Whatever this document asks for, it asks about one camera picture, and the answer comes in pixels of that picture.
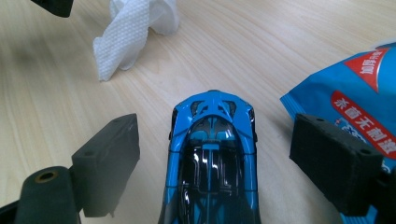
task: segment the blue package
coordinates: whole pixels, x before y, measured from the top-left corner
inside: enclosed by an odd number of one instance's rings
[[[380,151],[383,168],[396,166],[396,48],[386,45],[327,67],[281,97],[294,119],[305,113],[332,121]],[[375,223],[366,217],[345,217],[345,223]]]

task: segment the red label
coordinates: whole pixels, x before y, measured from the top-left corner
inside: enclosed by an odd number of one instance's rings
[[[378,92],[378,71],[382,58],[389,49],[378,49],[344,62],[356,75]]]
[[[396,137],[340,91],[332,94],[332,107],[386,157],[396,160]]]

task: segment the screw hole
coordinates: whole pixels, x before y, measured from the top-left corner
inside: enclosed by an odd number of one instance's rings
[[[47,183],[58,176],[57,171],[47,171],[35,177],[35,182],[38,184]]]

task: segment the wooden table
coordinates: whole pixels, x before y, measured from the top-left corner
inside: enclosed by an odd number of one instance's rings
[[[135,66],[97,79],[92,41],[110,22],[108,1],[76,0],[69,19],[34,3],[0,7],[0,204],[23,180],[71,155],[110,120],[137,113],[141,160],[116,217],[83,223],[156,223],[173,106],[202,91],[239,95],[256,112],[263,223],[341,223],[289,159],[292,121],[279,97],[310,74],[396,37],[385,0],[187,0],[176,34],[156,35]]]

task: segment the black foam block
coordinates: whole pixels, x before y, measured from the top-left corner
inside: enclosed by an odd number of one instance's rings
[[[290,158],[347,216],[365,216],[369,182],[379,176],[383,156],[332,123],[298,114]]]

